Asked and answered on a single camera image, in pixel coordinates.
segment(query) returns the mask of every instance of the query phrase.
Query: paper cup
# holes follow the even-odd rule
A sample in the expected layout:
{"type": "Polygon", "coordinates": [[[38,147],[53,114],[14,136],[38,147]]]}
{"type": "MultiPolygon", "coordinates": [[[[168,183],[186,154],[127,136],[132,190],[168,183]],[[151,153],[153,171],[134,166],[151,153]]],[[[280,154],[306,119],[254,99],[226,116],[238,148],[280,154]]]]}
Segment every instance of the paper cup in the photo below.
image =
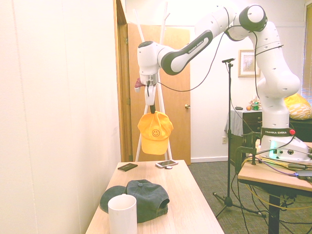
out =
{"type": "Polygon", "coordinates": [[[122,194],[108,202],[110,234],[137,234],[137,200],[122,194]]]}

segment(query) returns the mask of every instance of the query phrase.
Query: black cable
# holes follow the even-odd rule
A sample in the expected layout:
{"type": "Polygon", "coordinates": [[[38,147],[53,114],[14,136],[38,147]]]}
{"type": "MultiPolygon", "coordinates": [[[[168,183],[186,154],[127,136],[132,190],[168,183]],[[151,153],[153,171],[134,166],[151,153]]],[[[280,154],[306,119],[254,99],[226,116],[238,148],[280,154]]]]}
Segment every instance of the black cable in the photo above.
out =
{"type": "Polygon", "coordinates": [[[194,88],[189,89],[189,90],[177,90],[177,89],[170,88],[170,87],[168,87],[167,85],[165,85],[165,84],[163,84],[163,83],[160,83],[160,82],[158,82],[158,83],[161,84],[162,86],[165,86],[166,88],[168,88],[168,89],[170,89],[170,90],[173,90],[173,91],[176,91],[176,92],[189,92],[189,91],[192,91],[192,90],[194,90],[195,88],[199,87],[199,86],[205,81],[205,79],[207,78],[208,74],[210,73],[211,67],[212,67],[212,65],[213,65],[213,63],[214,63],[216,54],[217,54],[217,52],[218,52],[218,49],[219,49],[219,46],[220,46],[220,43],[221,43],[221,40],[222,40],[224,34],[225,34],[225,33],[223,33],[222,36],[221,36],[221,38],[220,38],[219,44],[218,44],[218,46],[217,46],[217,48],[216,48],[216,51],[215,51],[215,54],[214,54],[213,61],[212,61],[211,64],[210,64],[210,68],[209,68],[209,70],[208,70],[208,73],[206,74],[206,76],[205,76],[205,78],[202,80],[202,82],[199,83],[199,85],[197,85],[197,86],[195,86],[194,88]]]}
{"type": "MultiPolygon", "coordinates": [[[[253,193],[252,193],[252,199],[253,199],[253,204],[254,204],[254,206],[255,206],[255,207],[257,208],[257,210],[260,212],[260,209],[258,208],[258,206],[256,205],[256,203],[255,203],[255,201],[254,201],[254,195],[253,195],[253,193]]],[[[268,222],[267,222],[267,219],[266,219],[265,217],[263,217],[263,219],[264,219],[265,223],[267,224],[268,228],[270,229],[269,224],[268,224],[268,222]]]]}
{"type": "MultiPolygon", "coordinates": [[[[274,215],[272,215],[272,214],[269,212],[269,209],[266,207],[266,205],[263,204],[263,202],[262,202],[260,199],[259,199],[259,201],[260,201],[261,204],[265,207],[265,209],[266,209],[266,211],[269,213],[269,215],[271,215],[273,218],[277,219],[274,215]]],[[[285,229],[287,229],[290,233],[294,234],[285,224],[283,224],[283,223],[281,222],[280,219],[278,219],[278,222],[279,222],[281,225],[283,225],[283,227],[284,227],[285,229]]]]}
{"type": "Polygon", "coordinates": [[[257,71],[256,71],[256,49],[257,49],[257,44],[258,44],[258,37],[255,32],[252,32],[255,36],[255,46],[254,46],[254,83],[255,83],[255,91],[257,93],[257,97],[259,98],[258,95],[258,88],[257,88],[257,71]]]}
{"type": "Polygon", "coordinates": [[[312,231],[312,227],[310,228],[310,230],[308,230],[308,232],[306,234],[309,234],[312,231]]]}
{"type": "Polygon", "coordinates": [[[273,48],[271,48],[271,49],[268,49],[268,50],[262,51],[262,52],[260,52],[260,53],[259,53],[259,54],[257,54],[257,55],[260,55],[260,54],[262,54],[262,53],[264,53],[264,52],[267,52],[267,51],[269,51],[269,50],[272,50],[272,49],[282,48],[282,46],[284,46],[284,45],[279,45],[279,46],[273,47],[273,48]]]}
{"type": "Polygon", "coordinates": [[[148,87],[150,86],[150,81],[147,82],[147,96],[150,96],[149,92],[148,92],[148,87]]]}
{"type": "Polygon", "coordinates": [[[282,147],[284,147],[284,146],[290,144],[290,143],[292,142],[292,140],[294,139],[294,137],[295,137],[295,136],[293,135],[293,137],[291,138],[291,140],[290,140],[288,143],[286,143],[286,144],[284,144],[284,145],[282,145],[282,146],[278,146],[277,148],[273,148],[273,149],[263,150],[263,151],[258,152],[258,153],[255,154],[255,155],[259,155],[259,154],[262,154],[262,153],[265,153],[265,152],[269,152],[269,151],[272,151],[272,150],[280,149],[280,148],[282,148],[282,147]]]}
{"type": "MultiPolygon", "coordinates": [[[[237,180],[237,194],[238,194],[238,198],[239,198],[238,201],[239,201],[239,203],[240,203],[240,206],[243,207],[243,204],[242,204],[242,202],[241,202],[241,200],[240,200],[240,195],[239,195],[239,184],[238,184],[238,180],[237,180]]],[[[249,230],[248,230],[248,227],[247,227],[247,223],[246,223],[246,218],[245,218],[245,215],[244,215],[244,211],[243,211],[242,208],[241,208],[241,211],[242,211],[242,214],[243,214],[243,218],[244,218],[244,223],[245,223],[246,230],[247,230],[248,234],[250,234],[250,233],[249,233],[249,230]]]]}
{"type": "Polygon", "coordinates": [[[232,103],[232,98],[230,98],[230,100],[231,100],[231,105],[232,105],[232,107],[233,107],[233,110],[236,112],[236,114],[238,115],[238,117],[240,117],[243,121],[244,121],[244,123],[247,125],[247,127],[250,129],[250,133],[254,133],[254,131],[251,129],[251,127],[249,126],[249,124],[238,114],[238,112],[237,112],[237,110],[234,108],[234,106],[233,106],[233,103],[232,103]]]}
{"type": "MultiPolygon", "coordinates": [[[[226,13],[228,14],[228,27],[229,27],[229,28],[228,28],[227,30],[229,30],[229,29],[231,28],[231,27],[230,27],[230,16],[229,16],[228,10],[227,10],[225,7],[223,7],[223,8],[226,10],[226,13]]],[[[207,78],[208,74],[210,73],[211,67],[212,67],[212,65],[213,65],[213,63],[214,63],[216,54],[217,54],[218,49],[219,49],[219,45],[220,45],[220,43],[221,43],[221,40],[222,40],[222,38],[223,38],[225,32],[222,34],[222,36],[221,36],[221,38],[220,38],[219,44],[218,44],[218,46],[217,46],[217,48],[216,48],[216,51],[215,51],[215,54],[214,54],[213,61],[212,61],[211,64],[210,64],[210,68],[209,68],[209,70],[208,70],[208,73],[206,74],[205,78],[203,79],[203,81],[202,81],[198,86],[196,86],[196,87],[194,87],[194,88],[192,88],[192,89],[189,89],[189,90],[177,90],[177,89],[170,88],[170,87],[168,87],[167,85],[165,85],[165,84],[163,84],[163,83],[160,83],[160,82],[158,82],[158,83],[161,84],[161,85],[163,85],[163,86],[165,86],[166,88],[168,88],[168,89],[170,89],[170,90],[173,90],[173,91],[176,91],[176,92],[189,92],[189,91],[192,91],[192,90],[194,90],[195,88],[199,87],[199,86],[205,81],[205,79],[207,78]]]]}
{"type": "Polygon", "coordinates": [[[231,190],[232,190],[234,196],[236,197],[236,199],[239,201],[238,196],[236,195],[236,193],[234,192],[234,189],[233,189],[233,182],[234,182],[235,177],[236,177],[236,173],[235,173],[235,175],[234,175],[234,177],[232,179],[232,182],[231,182],[231,190]]]}
{"type": "Polygon", "coordinates": [[[284,196],[284,195],[283,195],[282,200],[283,200],[283,202],[281,202],[281,203],[279,204],[279,206],[281,206],[281,207],[285,207],[285,208],[288,208],[288,206],[293,205],[293,204],[294,204],[294,202],[295,202],[294,197],[293,197],[293,198],[290,198],[290,197],[285,198],[285,196],[284,196]],[[288,201],[289,199],[293,199],[293,201],[292,201],[291,203],[287,203],[287,201],[288,201]]]}
{"type": "MultiPolygon", "coordinates": [[[[265,209],[267,209],[267,212],[270,213],[269,209],[266,207],[266,205],[260,199],[259,199],[259,202],[265,207],[265,209]]],[[[279,219],[279,222],[287,223],[287,224],[303,224],[303,225],[311,225],[312,224],[312,223],[304,223],[304,222],[287,222],[287,221],[284,221],[281,219],[279,219]]]]}

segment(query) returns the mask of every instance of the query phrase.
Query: smartphone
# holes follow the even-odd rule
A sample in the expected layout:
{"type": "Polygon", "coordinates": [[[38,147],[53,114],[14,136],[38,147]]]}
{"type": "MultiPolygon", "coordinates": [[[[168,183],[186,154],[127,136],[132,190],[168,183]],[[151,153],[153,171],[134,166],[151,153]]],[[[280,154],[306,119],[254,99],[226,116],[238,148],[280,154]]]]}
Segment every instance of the smartphone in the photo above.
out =
{"type": "Polygon", "coordinates": [[[137,167],[137,164],[133,164],[133,163],[128,163],[126,165],[123,165],[121,167],[118,167],[118,170],[121,170],[123,172],[126,172],[128,170],[133,169],[134,167],[137,167]]]}
{"type": "Polygon", "coordinates": [[[165,168],[167,166],[173,166],[173,165],[177,165],[178,162],[173,161],[173,160],[168,160],[168,161],[164,161],[164,162],[157,162],[155,165],[159,168],[165,168]]]}

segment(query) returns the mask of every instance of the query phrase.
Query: window blind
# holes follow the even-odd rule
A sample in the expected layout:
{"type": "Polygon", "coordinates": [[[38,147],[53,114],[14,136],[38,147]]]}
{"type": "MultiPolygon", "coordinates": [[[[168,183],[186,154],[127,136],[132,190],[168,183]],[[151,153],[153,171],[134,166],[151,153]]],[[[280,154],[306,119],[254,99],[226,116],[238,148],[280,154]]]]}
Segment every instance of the window blind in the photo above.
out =
{"type": "Polygon", "coordinates": [[[312,4],[307,6],[306,43],[301,96],[312,105],[312,4]]]}

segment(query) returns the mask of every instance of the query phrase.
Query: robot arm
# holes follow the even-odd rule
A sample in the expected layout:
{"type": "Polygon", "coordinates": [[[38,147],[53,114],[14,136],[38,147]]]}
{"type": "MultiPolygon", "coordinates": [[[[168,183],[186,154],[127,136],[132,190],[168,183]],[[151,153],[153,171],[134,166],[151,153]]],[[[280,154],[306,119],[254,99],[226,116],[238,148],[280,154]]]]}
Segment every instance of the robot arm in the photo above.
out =
{"type": "MultiPolygon", "coordinates": [[[[200,20],[195,32],[199,36],[180,50],[152,41],[140,44],[137,50],[140,80],[147,85],[147,89],[151,89],[149,93],[155,94],[153,87],[158,82],[160,68],[169,75],[180,73],[222,32],[233,41],[249,37],[253,42],[257,64],[265,77],[257,84],[263,117],[261,149],[287,145],[293,150],[308,152],[308,147],[301,140],[296,137],[293,140],[290,135],[289,111],[284,104],[285,97],[299,90],[300,80],[286,64],[277,30],[272,22],[267,22],[263,8],[252,4],[240,14],[235,14],[229,8],[221,8],[200,20]]],[[[151,100],[146,104],[153,105],[154,99],[151,100]]],[[[306,154],[294,153],[293,150],[279,150],[275,155],[270,151],[263,155],[286,160],[310,160],[306,154]]]]}
{"type": "Polygon", "coordinates": [[[150,82],[155,85],[160,68],[172,76],[179,74],[188,62],[211,43],[213,38],[227,29],[234,17],[234,11],[226,8],[209,14],[205,19],[209,21],[209,25],[199,33],[200,35],[195,40],[180,50],[174,50],[153,41],[141,43],[137,49],[141,83],[147,85],[150,82]]]}

